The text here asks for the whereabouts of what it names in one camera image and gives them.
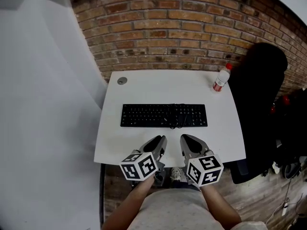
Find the wooden floor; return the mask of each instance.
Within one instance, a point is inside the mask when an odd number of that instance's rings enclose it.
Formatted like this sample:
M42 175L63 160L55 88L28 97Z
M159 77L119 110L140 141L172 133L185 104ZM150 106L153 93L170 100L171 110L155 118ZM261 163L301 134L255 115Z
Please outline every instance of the wooden floor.
M297 206L298 213L307 213L307 170L299 177L292 179L288 198L290 203L296 203L302 193L303 198ZM273 211L285 200L290 180L272 171L266 177L258 176L242 184L234 184L229 169L225 169L220 181L216 184L218 191L238 211L243 221L266 222ZM104 216L105 219L120 205L131 190L119 166L106 165L104 186ZM297 217L296 204L289 205L287 213L282 217L282 207L276 211L268 222L270 230L287 229L288 225Z

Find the white desk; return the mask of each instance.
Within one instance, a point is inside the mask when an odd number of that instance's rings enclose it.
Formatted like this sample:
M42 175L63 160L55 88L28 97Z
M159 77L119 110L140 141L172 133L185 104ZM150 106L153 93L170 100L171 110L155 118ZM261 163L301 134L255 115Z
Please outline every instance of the white desk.
M161 162L183 167L180 136L202 139L222 162L245 159L241 125L229 85L215 92L217 72L191 70L133 70L113 72L101 113L94 161L118 165L132 150L157 135L165 135L167 147ZM117 80L126 77L127 83ZM120 127L123 104L205 104L208 127Z

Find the keyboard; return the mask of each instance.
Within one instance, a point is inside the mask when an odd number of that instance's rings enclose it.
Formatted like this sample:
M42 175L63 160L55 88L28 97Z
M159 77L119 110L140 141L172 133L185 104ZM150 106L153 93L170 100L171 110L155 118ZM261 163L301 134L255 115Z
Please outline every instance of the keyboard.
M121 127L207 127L203 104L123 104Z

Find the gray shirt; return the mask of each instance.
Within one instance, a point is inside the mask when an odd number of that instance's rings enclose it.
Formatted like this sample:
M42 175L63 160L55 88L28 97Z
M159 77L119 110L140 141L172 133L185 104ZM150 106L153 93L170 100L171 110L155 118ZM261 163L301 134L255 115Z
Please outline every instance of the gray shirt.
M149 195L129 230L224 230L208 211L201 192L166 189ZM267 230L263 222L242 222L232 230Z

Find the brick wall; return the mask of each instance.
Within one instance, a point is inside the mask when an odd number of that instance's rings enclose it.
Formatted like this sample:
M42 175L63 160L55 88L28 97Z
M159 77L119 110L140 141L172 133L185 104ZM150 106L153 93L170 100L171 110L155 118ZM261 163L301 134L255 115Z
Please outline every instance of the brick wall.
M218 71L267 42L288 59L278 95L307 86L306 25L278 0L71 0L102 76L128 69Z

